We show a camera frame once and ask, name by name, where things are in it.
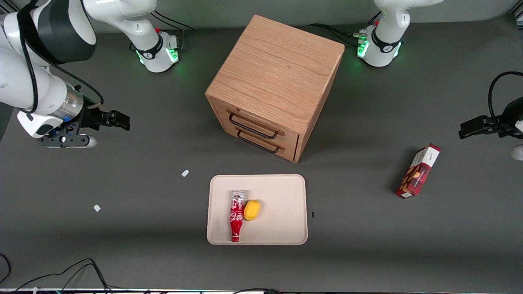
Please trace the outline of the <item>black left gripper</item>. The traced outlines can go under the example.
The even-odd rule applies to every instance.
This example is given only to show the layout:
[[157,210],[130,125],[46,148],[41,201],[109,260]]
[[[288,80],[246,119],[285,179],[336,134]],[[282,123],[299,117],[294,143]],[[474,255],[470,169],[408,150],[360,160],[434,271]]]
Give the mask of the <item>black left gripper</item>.
[[[523,115],[523,97],[520,97],[509,103],[503,113],[496,116],[502,127],[506,132],[515,138],[521,138],[523,133],[516,126],[518,122],[522,122]],[[498,133],[497,126],[494,119],[486,115],[481,115],[461,123],[459,130],[459,137],[461,140],[467,139],[471,136],[490,135]]]

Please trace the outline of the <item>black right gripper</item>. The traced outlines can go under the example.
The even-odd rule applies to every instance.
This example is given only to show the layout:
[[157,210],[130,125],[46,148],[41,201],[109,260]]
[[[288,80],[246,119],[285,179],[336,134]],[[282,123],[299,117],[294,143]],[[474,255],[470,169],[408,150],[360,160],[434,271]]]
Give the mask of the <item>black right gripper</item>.
[[80,115],[76,118],[76,132],[80,132],[82,128],[99,131],[101,125],[129,131],[130,118],[116,110],[102,112],[93,102],[85,102]]

